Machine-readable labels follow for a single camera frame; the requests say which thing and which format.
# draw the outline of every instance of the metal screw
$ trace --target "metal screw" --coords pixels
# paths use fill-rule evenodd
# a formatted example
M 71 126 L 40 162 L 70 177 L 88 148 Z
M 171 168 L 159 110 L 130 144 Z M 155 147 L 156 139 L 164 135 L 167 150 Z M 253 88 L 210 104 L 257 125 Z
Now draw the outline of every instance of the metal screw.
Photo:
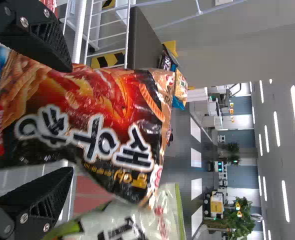
M 8 234 L 11 231 L 11 225 L 7 225 L 4 229 L 4 233 Z
M 4 10 L 5 10 L 6 15 L 8 15 L 8 16 L 11 15 L 11 10 L 7 6 L 4 7 Z
M 44 8 L 43 13 L 44 13 L 44 15 L 45 15 L 47 18 L 50 17 L 49 10 L 47 10 L 46 8 Z
M 46 223 L 43 227 L 43 232 L 47 232 L 48 230 L 50 229 L 50 224 L 49 223 Z
M 19 21 L 21 22 L 23 27 L 27 28 L 29 26 L 29 22 L 24 16 L 21 16 Z
M 28 218 L 29 218 L 29 215 L 28 215 L 27 213 L 24 213 L 24 214 L 21 216 L 19 222 L 20 222 L 21 224 L 25 224 L 25 223 L 27 222 Z

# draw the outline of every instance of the wall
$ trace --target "wall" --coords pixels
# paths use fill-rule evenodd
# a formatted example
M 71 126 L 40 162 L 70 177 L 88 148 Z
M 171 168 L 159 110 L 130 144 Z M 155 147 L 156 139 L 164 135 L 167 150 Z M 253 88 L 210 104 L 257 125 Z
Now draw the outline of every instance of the wall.
M 230 98 L 231 103 L 234 103 L 233 115 L 252 114 L 252 99 L 251 96 L 235 96 Z
M 222 129 L 252 129 L 254 128 L 252 114 L 233 115 L 234 122 L 230 116 L 222 117 Z
M 238 90 L 240 90 L 239 86 L 233 87 L 230 91 L 232 94 L 236 93 Z M 241 83 L 241 91 L 239 91 L 237 94 L 235 94 L 235 97 L 242 97 L 244 95 L 250 95 L 250 84 L 248 82 Z
M 208 0 L 199 3 L 202 8 Z M 142 10 L 153 27 L 197 12 L 194 0 L 174 0 Z M 259 76 L 269 79 L 276 72 L 278 76 L 294 73 L 295 37 L 286 35 L 295 34 L 274 29 L 291 24 L 295 24 L 295 1 L 247 0 L 156 33 L 161 41 L 176 40 L 182 72 L 191 86 L 200 88 L 259 80 Z
M 231 188 L 259 189 L 258 166 L 227 166 L 228 186 Z
M 225 143 L 238 143 L 240 148 L 256 148 L 254 129 L 219 131 L 225 135 Z

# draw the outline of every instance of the snack bag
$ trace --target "snack bag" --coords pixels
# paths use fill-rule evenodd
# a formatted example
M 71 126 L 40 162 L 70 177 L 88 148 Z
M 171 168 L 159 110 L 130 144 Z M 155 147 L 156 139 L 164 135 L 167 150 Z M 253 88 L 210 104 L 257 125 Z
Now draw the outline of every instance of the snack bag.
M 186 78 L 183 76 L 178 68 L 176 69 L 175 73 L 174 95 L 179 101 L 183 102 L 183 105 L 185 107 L 188 99 L 188 83 L 186 81 Z
M 151 209 L 114 200 L 49 232 L 43 240 L 185 240 L 182 202 L 177 184 L 163 184 Z
M 0 169 L 76 163 L 106 190 L 144 205 L 159 186 L 174 73 L 55 71 L 11 51 L 0 81 Z

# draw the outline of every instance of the railing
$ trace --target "railing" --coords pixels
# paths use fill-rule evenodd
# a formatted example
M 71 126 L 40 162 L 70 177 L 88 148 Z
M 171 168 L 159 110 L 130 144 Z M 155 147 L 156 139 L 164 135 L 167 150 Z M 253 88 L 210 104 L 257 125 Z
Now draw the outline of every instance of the railing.
M 70 8 L 71 3 L 74 3 L 74 1 L 78 2 L 78 14 L 75 16 L 68 16 L 68 11 L 69 11 L 68 9 Z M 68 21 L 71 19 L 76 19 L 76 26 L 70 25 L 70 27 L 72 27 L 75 30 L 72 62 L 73 63 L 80 63 L 82 39 L 85 39 L 86 45 L 85 45 L 85 53 L 84 53 L 84 64 L 87 63 L 87 60 L 90 57 L 95 57 L 95 56 L 100 56 L 100 55 L 104 55 L 104 54 L 108 54 L 108 53 L 113 53 L 113 52 L 125 50 L 124 64 L 118 64 L 117 66 L 113 66 L 113 67 L 124 66 L 124 68 L 127 68 L 127 66 L 128 66 L 129 23 L 130 23 L 130 9 L 131 9 L 131 7 L 151 6 L 154 4 L 171 2 L 173 0 L 150 0 L 150 1 L 143 2 L 143 3 L 139 3 L 139 4 L 135 4 L 136 0 L 127 0 L 127 4 L 123 4 L 120 6 L 115 6 L 115 7 L 111 7 L 109 9 L 103 9 L 103 10 L 102 10 L 102 5 L 105 0 L 90 0 L 90 1 L 91 2 L 90 2 L 89 14 L 86 14 L 87 0 L 68 0 L 68 2 L 67 2 L 67 8 L 66 8 L 65 18 L 64 18 L 63 34 L 65 34 L 66 25 L 67 25 Z M 178 24 L 183 21 L 193 19 L 193 18 L 196 18 L 196 17 L 204 15 L 204 14 L 212 13 L 214 11 L 217 11 L 217 10 L 220 10 L 220 9 L 223 9 L 226 7 L 230 7 L 230 6 L 239 4 L 239 3 L 243 3 L 246 1 L 247 0 L 234 0 L 231 3 L 215 6 L 215 7 L 212 7 L 212 8 L 202 11 L 200 9 L 199 0 L 195 0 L 196 8 L 197 8 L 196 14 L 193 14 L 191 16 L 186 16 L 181 19 L 169 22 L 167 24 L 155 27 L 154 30 L 158 31 L 160 29 L 167 28 L 171 25 Z M 115 11 L 115 13 L 116 13 L 117 11 L 120 11 L 120 10 L 127 10 L 126 17 L 121 17 L 120 19 L 112 20 L 112 21 L 101 24 L 101 15 L 102 14 L 112 12 L 112 11 Z M 95 17 L 95 16 L 98 17 L 96 19 L 97 24 L 92 26 L 93 17 Z M 83 29 L 84 29 L 84 23 L 85 23 L 86 17 L 88 17 L 88 26 L 87 26 L 87 33 L 85 35 L 83 32 Z M 118 22 L 125 23 L 126 30 L 124 32 L 99 37 L 100 28 L 102 26 L 108 26 L 108 25 L 118 23 Z M 96 31 L 94 34 L 94 36 L 95 36 L 94 39 L 90 39 L 90 36 L 93 36 L 93 35 L 91 35 L 92 34 L 91 31 Z M 110 39 L 110 38 L 115 38 L 115 37 L 121 36 L 121 35 L 125 35 L 125 46 L 124 47 L 120 48 L 120 46 L 119 46 L 119 47 L 117 47 L 117 49 L 107 50 L 107 51 L 102 51 L 102 49 L 104 49 L 105 46 L 99 47 L 99 41 Z M 95 49 L 95 51 L 98 51 L 99 53 L 88 54 L 89 44 Z

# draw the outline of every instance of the yellow black warning stripe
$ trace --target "yellow black warning stripe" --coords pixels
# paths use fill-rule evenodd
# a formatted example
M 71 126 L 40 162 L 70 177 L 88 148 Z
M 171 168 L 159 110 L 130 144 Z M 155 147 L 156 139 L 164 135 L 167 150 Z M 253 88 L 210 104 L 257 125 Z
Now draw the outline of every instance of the yellow black warning stripe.
M 103 9 L 110 9 L 110 8 L 114 8 L 116 5 L 116 0 L 105 0 L 102 3 L 102 10 Z
M 124 64 L 124 55 L 125 51 L 116 51 L 93 57 L 91 60 L 91 68 L 100 69 Z

